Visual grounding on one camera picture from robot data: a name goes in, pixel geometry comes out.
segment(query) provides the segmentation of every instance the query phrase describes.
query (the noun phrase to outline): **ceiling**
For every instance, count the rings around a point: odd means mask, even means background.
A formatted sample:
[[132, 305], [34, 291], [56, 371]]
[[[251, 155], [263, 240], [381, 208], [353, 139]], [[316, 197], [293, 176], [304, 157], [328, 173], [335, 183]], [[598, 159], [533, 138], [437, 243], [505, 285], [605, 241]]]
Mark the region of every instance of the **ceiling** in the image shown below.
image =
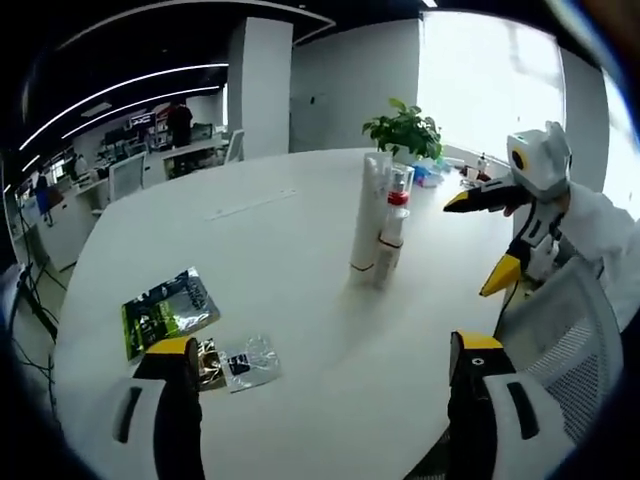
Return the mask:
[[[246, 17], [290, 22], [294, 41], [304, 43], [362, 25], [417, 18], [426, 8], [422, 0], [59, 0], [37, 7], [13, 3], [3, 16], [6, 22], [11, 15], [11, 31], [0, 29], [0, 48], [12, 61], [3, 71], [0, 145], [13, 151], [56, 115], [112, 85], [152, 72], [226, 62], [230, 35]], [[556, 34], [561, 45], [588, 59], [542, 0], [438, 4], [528, 23]], [[33, 15], [36, 8], [38, 15]], [[59, 149], [60, 137], [87, 121], [80, 113], [103, 101], [118, 108], [178, 90], [222, 86], [226, 77], [226, 68], [198, 69], [100, 95], [43, 130], [7, 162], [9, 170], [19, 170], [36, 154], [44, 157]]]

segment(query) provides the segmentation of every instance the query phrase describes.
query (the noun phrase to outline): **table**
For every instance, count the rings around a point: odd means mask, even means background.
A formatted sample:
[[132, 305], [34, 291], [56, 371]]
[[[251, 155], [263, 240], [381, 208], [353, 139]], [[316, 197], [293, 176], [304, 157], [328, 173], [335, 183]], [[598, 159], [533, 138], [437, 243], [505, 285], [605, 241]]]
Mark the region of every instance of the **table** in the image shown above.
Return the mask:
[[131, 372], [121, 305], [195, 266], [222, 312], [199, 339], [265, 333], [282, 377], [200, 395], [208, 478], [401, 479], [447, 425], [450, 332], [491, 334], [501, 295], [478, 291], [512, 236], [499, 213], [445, 214], [459, 176], [413, 188], [395, 277], [348, 286], [367, 150], [204, 170], [111, 205], [61, 311], [55, 395], [65, 437]]

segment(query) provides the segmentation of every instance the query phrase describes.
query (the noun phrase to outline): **white pillar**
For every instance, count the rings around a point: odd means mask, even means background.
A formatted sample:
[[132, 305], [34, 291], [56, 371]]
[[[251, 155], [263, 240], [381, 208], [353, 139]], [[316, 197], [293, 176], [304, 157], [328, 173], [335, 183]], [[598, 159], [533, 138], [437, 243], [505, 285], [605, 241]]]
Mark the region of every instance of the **white pillar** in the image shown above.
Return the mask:
[[602, 72], [560, 49], [565, 131], [573, 151], [571, 179], [602, 192], [609, 156], [609, 107]]
[[289, 152], [293, 25], [247, 18], [229, 46], [229, 131], [245, 131], [245, 159]]

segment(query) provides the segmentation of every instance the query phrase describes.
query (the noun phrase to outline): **small bottle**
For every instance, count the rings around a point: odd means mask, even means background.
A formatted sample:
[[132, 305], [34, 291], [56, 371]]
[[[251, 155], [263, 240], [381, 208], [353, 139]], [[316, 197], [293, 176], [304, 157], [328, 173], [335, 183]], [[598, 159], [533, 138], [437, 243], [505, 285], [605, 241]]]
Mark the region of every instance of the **small bottle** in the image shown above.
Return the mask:
[[378, 239], [378, 258], [373, 273], [373, 285], [376, 288], [386, 287], [400, 259], [404, 243], [402, 225], [409, 216], [409, 210], [405, 208], [409, 194], [404, 187], [404, 174], [394, 175], [394, 185], [387, 198], [387, 219]]

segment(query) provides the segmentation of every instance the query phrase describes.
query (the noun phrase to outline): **white chair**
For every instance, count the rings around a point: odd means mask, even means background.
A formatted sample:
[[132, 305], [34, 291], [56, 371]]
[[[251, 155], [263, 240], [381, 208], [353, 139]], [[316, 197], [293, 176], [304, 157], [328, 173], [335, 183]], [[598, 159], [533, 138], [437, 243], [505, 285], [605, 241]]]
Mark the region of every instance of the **white chair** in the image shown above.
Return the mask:
[[594, 267], [572, 258], [496, 329], [514, 367], [560, 404], [578, 444], [622, 371], [618, 323]]
[[231, 135], [229, 141], [229, 148], [227, 154], [224, 157], [223, 165], [227, 163], [241, 162], [244, 160], [244, 152], [242, 150], [242, 143], [244, 141], [244, 130], [235, 130]]
[[143, 168], [146, 152], [109, 167], [109, 201], [116, 202], [143, 188]]

